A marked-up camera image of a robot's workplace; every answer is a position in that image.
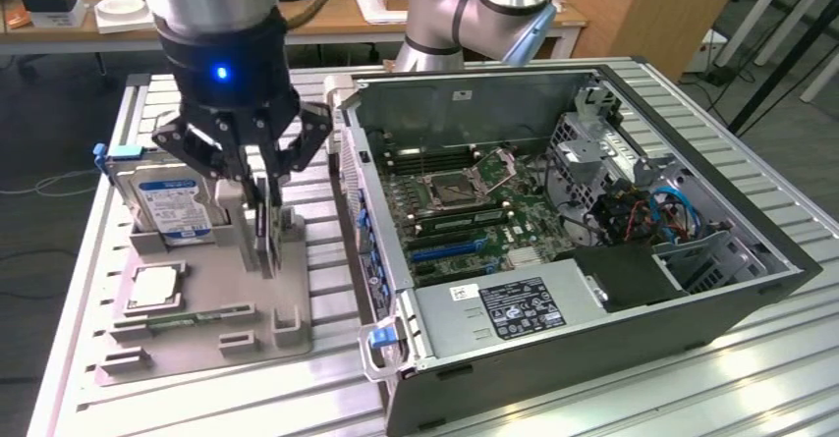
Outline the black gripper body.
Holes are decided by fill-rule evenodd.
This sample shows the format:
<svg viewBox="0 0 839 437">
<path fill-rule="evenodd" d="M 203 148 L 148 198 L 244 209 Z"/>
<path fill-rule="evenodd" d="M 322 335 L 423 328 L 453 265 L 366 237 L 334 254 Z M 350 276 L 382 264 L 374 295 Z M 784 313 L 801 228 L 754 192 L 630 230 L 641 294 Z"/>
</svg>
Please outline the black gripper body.
<svg viewBox="0 0 839 437">
<path fill-rule="evenodd" d="M 264 145 L 300 110 L 284 57 L 286 21 L 271 12 L 252 26 L 205 31 L 156 19 L 180 95 L 177 115 L 207 141 L 231 130 L 236 144 Z"/>
</svg>

